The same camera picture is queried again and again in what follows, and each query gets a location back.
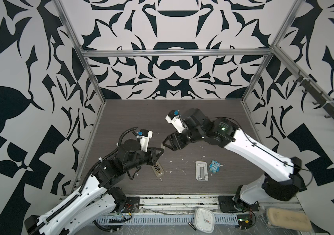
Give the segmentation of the white remote control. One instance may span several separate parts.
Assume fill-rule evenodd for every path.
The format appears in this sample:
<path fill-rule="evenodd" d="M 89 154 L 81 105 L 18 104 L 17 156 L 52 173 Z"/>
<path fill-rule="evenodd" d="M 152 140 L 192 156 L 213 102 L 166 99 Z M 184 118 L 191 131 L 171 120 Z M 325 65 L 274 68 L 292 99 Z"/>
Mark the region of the white remote control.
<path fill-rule="evenodd" d="M 156 161 L 152 165 L 152 169 L 153 169 L 157 178 L 161 178 L 165 174 L 165 171 L 163 170 L 161 164 L 158 161 Z"/>

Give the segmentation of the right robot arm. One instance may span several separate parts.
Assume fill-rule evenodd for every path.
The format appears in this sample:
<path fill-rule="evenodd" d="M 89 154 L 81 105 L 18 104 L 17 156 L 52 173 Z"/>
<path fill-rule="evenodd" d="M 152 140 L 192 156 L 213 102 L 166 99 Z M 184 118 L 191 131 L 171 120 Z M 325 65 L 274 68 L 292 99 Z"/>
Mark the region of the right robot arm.
<path fill-rule="evenodd" d="M 229 200 L 234 211 L 251 207 L 265 198 L 289 201 L 306 187 L 299 176 L 302 161 L 297 157 L 284 157 L 247 135 L 234 119 L 229 117 L 207 117 L 200 109 L 189 109 L 181 114 L 170 111 L 166 121 L 175 132 L 163 141 L 163 146 L 172 151 L 204 141 L 234 152 L 263 170 L 263 175 L 252 183 L 238 187 Z"/>

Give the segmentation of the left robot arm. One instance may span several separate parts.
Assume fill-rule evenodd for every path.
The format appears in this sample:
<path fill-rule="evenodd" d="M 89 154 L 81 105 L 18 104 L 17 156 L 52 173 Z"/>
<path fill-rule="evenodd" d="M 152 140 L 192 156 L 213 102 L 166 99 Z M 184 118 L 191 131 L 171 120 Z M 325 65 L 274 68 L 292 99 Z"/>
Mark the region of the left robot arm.
<path fill-rule="evenodd" d="M 30 235 L 74 235 L 99 216 L 123 210 L 127 197 L 116 184 L 139 171 L 142 165 L 154 165 L 165 149 L 148 147 L 143 151 L 137 140 L 127 140 L 99 160 L 81 185 L 60 204 L 40 216 L 24 222 Z"/>

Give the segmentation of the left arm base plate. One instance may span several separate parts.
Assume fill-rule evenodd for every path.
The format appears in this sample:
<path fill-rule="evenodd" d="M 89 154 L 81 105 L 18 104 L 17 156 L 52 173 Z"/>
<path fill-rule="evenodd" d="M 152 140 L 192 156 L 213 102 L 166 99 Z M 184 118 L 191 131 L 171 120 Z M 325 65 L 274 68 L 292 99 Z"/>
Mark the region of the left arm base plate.
<path fill-rule="evenodd" d="M 138 196 L 127 197 L 126 203 L 121 212 L 122 213 L 137 212 L 139 210 L 139 205 L 140 205 L 140 197 Z"/>

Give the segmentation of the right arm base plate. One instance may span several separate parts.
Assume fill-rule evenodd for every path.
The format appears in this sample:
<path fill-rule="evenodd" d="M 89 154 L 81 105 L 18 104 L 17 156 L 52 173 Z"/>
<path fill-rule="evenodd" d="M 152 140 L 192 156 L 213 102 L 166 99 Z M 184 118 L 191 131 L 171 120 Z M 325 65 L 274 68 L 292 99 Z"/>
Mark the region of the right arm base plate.
<path fill-rule="evenodd" d="M 233 196 L 219 196 L 219 209 L 223 213 L 243 212 L 243 207 L 239 206 L 233 199 Z"/>

